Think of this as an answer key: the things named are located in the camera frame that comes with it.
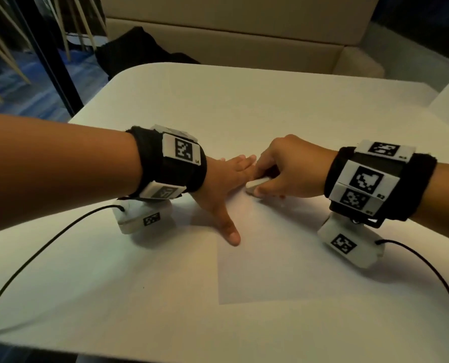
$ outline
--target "forearm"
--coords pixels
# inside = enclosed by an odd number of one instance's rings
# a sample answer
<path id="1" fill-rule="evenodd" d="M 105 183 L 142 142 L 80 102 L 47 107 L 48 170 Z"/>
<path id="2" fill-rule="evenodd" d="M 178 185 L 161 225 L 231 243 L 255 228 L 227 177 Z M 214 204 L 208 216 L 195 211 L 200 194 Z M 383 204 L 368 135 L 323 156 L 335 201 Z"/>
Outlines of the forearm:
<path id="1" fill-rule="evenodd" d="M 438 163 L 411 219 L 449 237 L 449 164 Z"/>
<path id="2" fill-rule="evenodd" d="M 125 132 L 0 115 L 0 229 L 137 189 Z"/>

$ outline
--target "small white object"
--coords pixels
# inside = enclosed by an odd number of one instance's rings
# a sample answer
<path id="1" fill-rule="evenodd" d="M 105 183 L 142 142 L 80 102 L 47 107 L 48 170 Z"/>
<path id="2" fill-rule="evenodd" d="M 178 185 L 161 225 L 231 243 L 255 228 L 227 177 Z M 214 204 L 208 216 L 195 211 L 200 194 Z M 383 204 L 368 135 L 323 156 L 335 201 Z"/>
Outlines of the small white object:
<path id="1" fill-rule="evenodd" d="M 355 153 L 374 155 L 376 157 L 394 159 L 408 163 L 415 153 L 414 146 L 380 143 L 377 141 L 362 140 L 354 150 Z"/>
<path id="2" fill-rule="evenodd" d="M 349 188 L 342 183 L 335 183 L 334 188 L 330 192 L 329 200 L 358 210 L 368 216 L 375 215 L 382 204 L 384 204 L 384 201 L 381 199 Z"/>
<path id="3" fill-rule="evenodd" d="M 247 194 L 253 195 L 253 191 L 262 183 L 271 180 L 270 177 L 263 177 L 259 179 L 255 179 L 254 181 L 246 182 L 245 191 Z"/>
<path id="4" fill-rule="evenodd" d="M 114 205 L 125 208 L 122 212 L 118 208 L 112 208 L 117 224 L 123 234 L 131 234 L 139 229 L 150 226 L 172 213 L 172 205 L 169 200 L 159 202 L 145 202 L 139 200 L 117 200 Z"/>
<path id="5" fill-rule="evenodd" d="M 170 129 L 169 127 L 164 127 L 161 125 L 154 125 L 150 129 L 155 130 L 161 134 L 168 133 L 168 134 L 171 134 L 174 136 L 184 137 L 185 139 L 188 139 L 188 140 L 191 140 L 191 141 L 194 141 L 195 143 L 197 143 L 197 139 L 185 131 Z"/>
<path id="6" fill-rule="evenodd" d="M 338 213 L 330 213 L 317 233 L 322 242 L 359 268 L 371 267 L 384 255 L 385 245 L 375 243 L 382 237 Z"/>
<path id="7" fill-rule="evenodd" d="M 155 200 L 172 200 L 173 198 L 178 197 L 185 189 L 186 186 L 170 185 L 152 181 L 142 190 L 139 197 Z"/>
<path id="8" fill-rule="evenodd" d="M 389 173 L 378 171 L 366 165 L 348 160 L 337 183 L 353 187 L 372 197 L 386 201 L 392 190 L 399 182 L 399 178 Z"/>
<path id="9" fill-rule="evenodd" d="M 181 137 L 163 134 L 163 156 L 201 165 L 201 147 Z"/>

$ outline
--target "right hand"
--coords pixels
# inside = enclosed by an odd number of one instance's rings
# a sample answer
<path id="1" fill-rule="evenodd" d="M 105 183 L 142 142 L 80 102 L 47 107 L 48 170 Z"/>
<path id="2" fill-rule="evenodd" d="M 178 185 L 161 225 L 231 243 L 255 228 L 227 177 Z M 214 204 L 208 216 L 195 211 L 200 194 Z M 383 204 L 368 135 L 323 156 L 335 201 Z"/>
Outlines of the right hand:
<path id="1" fill-rule="evenodd" d="M 256 178 L 277 165 L 280 175 L 255 189 L 254 195 L 314 197 L 324 194 L 324 185 L 337 152 L 309 143 L 295 135 L 277 137 L 256 163 Z"/>

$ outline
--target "hand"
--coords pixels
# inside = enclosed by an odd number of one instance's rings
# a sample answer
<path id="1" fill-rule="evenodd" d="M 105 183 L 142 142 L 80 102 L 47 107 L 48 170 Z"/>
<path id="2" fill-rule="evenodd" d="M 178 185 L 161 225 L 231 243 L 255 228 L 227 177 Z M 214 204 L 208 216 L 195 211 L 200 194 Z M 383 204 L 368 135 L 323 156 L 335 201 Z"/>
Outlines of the hand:
<path id="1" fill-rule="evenodd" d="M 325 179 L 337 152 L 287 135 L 274 139 L 256 163 L 256 178 L 273 165 L 280 175 L 255 189 L 254 195 L 314 197 L 324 194 Z"/>
<path id="2" fill-rule="evenodd" d="M 252 164 L 256 156 L 246 158 L 240 155 L 228 161 L 209 157 L 206 159 L 208 171 L 204 183 L 191 196 L 200 207 L 211 213 L 228 243 L 238 246 L 241 242 L 240 233 L 228 215 L 225 200 L 230 191 L 254 178 L 255 167 Z"/>

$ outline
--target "blue floor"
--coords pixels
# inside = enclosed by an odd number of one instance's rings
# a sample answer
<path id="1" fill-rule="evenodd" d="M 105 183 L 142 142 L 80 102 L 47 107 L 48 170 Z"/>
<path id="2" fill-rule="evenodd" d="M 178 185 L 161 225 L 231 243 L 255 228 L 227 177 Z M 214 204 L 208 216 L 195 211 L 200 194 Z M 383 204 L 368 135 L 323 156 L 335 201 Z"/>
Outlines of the blue floor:
<path id="1" fill-rule="evenodd" d="M 108 79 L 100 68 L 95 55 L 72 50 L 71 62 L 60 51 L 62 60 L 78 90 L 84 104 L 99 92 Z M 0 113 L 38 117 L 51 121 L 67 122 L 70 120 L 63 102 L 48 78 L 38 57 L 33 53 L 15 52 L 13 56 L 22 72 L 31 80 L 26 84 L 9 67 L 0 74 Z"/>

